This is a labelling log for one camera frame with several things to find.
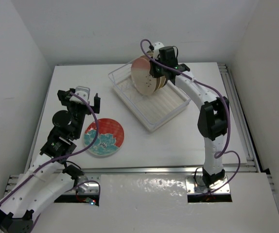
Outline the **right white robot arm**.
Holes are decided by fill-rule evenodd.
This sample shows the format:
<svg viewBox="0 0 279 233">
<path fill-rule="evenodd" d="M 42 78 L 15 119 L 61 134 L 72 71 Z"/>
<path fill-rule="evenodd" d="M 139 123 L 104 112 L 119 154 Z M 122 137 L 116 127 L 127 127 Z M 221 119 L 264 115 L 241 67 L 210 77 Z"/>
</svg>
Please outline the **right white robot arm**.
<svg viewBox="0 0 279 233">
<path fill-rule="evenodd" d="M 173 47 L 156 43 L 150 45 L 149 49 L 153 53 L 149 56 L 153 78 L 165 76 L 166 80 L 185 92 L 199 109 L 197 127 L 205 142 L 202 180 L 206 187 L 210 187 L 225 175 L 221 156 L 229 144 L 229 101 L 192 77 L 190 68 L 178 63 Z"/>
</svg>

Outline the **pink cream branch plate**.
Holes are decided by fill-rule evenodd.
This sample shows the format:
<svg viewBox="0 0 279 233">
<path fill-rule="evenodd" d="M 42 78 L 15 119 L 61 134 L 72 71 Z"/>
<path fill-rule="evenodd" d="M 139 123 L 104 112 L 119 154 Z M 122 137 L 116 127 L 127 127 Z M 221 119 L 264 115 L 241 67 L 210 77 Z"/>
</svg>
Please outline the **pink cream branch plate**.
<svg viewBox="0 0 279 233">
<path fill-rule="evenodd" d="M 157 84 L 150 75 L 150 62 L 146 56 L 135 59 L 131 65 L 131 79 L 135 88 L 145 96 L 151 95 Z"/>
</svg>

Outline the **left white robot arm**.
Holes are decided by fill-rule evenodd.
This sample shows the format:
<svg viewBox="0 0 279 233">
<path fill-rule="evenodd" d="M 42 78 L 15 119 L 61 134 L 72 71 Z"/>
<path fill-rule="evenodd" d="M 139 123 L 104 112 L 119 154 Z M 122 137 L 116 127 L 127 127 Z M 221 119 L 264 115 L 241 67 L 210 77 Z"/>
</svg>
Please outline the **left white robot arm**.
<svg viewBox="0 0 279 233">
<path fill-rule="evenodd" d="M 68 91 L 59 90 L 58 99 L 66 110 L 52 117 L 53 128 L 34 162 L 15 187 L 0 200 L 0 230 L 4 233 L 30 233 L 41 213 L 65 192 L 80 186 L 84 172 L 67 165 L 69 157 L 89 149 L 75 152 L 74 140 L 81 136 L 87 115 L 100 112 L 100 97 L 94 96 L 90 106 L 90 89 L 78 86 Z"/>
</svg>

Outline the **red blue floral plate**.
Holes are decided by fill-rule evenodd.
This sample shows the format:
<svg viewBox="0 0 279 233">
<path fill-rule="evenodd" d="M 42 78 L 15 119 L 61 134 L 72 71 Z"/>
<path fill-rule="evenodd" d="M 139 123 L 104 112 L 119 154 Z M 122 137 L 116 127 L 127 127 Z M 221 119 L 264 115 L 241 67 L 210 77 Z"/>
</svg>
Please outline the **red blue floral plate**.
<svg viewBox="0 0 279 233">
<path fill-rule="evenodd" d="M 98 123 L 97 139 L 88 152 L 94 157 L 106 158 L 115 154 L 123 145 L 124 129 L 119 122 L 111 118 L 101 118 Z"/>
</svg>

